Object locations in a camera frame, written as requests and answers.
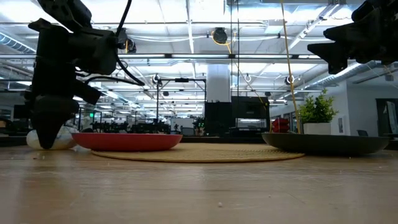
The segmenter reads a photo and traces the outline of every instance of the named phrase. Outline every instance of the metal frame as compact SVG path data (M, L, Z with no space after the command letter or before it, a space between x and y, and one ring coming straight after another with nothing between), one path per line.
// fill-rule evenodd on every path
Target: metal frame
M167 84L170 82L178 82L179 80L185 80L188 82L195 82L201 89L201 91L205 92L205 102L207 100L207 84L206 84L206 79L197 79L197 78L160 78L156 81L156 122L159 123L159 91L162 90ZM165 83L162 85L162 88L159 88L159 83L165 81ZM205 83L205 88L203 89L197 81L202 81Z

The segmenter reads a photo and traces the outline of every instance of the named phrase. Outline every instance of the plant pot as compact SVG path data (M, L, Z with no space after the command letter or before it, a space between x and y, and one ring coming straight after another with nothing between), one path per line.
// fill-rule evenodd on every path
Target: plant pot
M305 123L304 134L331 134L330 123Z

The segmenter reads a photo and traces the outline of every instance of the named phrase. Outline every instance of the red plate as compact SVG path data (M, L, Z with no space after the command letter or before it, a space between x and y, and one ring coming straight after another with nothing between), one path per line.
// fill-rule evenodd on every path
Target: red plate
M94 151L163 151L176 146L182 135L176 134L72 134L80 146Z

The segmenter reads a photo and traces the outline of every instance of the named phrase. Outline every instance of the wooden table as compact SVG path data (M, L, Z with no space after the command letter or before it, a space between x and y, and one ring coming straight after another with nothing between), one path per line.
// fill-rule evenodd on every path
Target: wooden table
M171 164L0 148L0 223L398 223L398 153Z

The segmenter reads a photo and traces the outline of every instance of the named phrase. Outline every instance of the round jute mat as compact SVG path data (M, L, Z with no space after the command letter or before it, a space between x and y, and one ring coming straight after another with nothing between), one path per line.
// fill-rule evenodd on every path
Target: round jute mat
M170 150L158 152L91 152L114 159L155 162L262 162L304 156L265 144L180 143Z

